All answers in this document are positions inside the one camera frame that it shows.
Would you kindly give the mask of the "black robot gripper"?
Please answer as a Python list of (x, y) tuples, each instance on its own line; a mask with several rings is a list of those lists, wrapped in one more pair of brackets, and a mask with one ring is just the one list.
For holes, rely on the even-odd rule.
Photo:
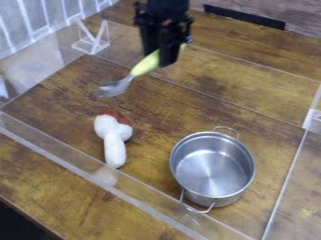
[(193, 17), (188, 14), (190, 0), (137, 0), (133, 7), (145, 55), (158, 49), (160, 35), (160, 66), (164, 68), (176, 63), (181, 44), (192, 42)]

